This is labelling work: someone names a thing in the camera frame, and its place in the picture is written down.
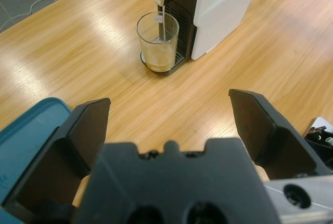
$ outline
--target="wood grain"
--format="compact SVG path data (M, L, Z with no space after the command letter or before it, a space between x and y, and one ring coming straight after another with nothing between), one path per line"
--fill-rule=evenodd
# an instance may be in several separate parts
M135 31L153 0L60 0L0 34L0 128L45 97L110 97L106 142L201 150L237 136L230 88L264 94L304 133L333 122L331 0L253 0L242 24L168 77L139 59Z

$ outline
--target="coffee machine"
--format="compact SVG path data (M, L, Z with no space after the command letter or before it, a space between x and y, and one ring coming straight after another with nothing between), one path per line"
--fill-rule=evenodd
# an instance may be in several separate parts
M171 14L179 23L174 67L200 58L213 49L240 24L251 0L155 0L158 11Z

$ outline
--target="machine vent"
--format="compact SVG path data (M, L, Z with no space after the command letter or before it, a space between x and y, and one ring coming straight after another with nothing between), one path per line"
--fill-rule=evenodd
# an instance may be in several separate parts
M170 7L170 5L165 6L165 12L171 14L178 21L179 24L178 41L181 42L182 44L185 44L186 32L187 32L187 19L184 16L182 16L180 12Z

